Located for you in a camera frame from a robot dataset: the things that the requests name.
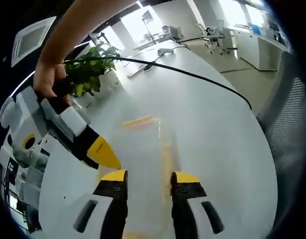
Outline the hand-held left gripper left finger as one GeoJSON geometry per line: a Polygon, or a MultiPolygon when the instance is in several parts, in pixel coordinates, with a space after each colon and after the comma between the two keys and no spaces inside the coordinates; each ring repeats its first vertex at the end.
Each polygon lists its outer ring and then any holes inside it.
{"type": "Polygon", "coordinates": [[[94,192],[85,194],[73,223],[74,239],[121,239],[128,214],[128,172],[117,170],[103,176],[94,192]]]}

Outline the person's right hand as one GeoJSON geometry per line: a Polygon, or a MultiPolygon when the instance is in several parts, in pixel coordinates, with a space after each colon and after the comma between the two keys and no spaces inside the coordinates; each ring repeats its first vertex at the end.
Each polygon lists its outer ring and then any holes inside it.
{"type": "Polygon", "coordinates": [[[57,97],[53,91],[54,83],[64,78],[66,78],[66,72],[63,64],[57,64],[41,56],[35,68],[33,88],[38,96],[57,97]]]}

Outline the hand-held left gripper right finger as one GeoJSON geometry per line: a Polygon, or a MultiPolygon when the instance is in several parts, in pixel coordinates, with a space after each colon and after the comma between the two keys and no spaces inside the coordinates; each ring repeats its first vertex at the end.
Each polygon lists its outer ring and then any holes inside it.
{"type": "Polygon", "coordinates": [[[171,176],[171,196],[177,239],[212,239],[224,231],[217,210],[196,176],[174,171],[171,176]]]}

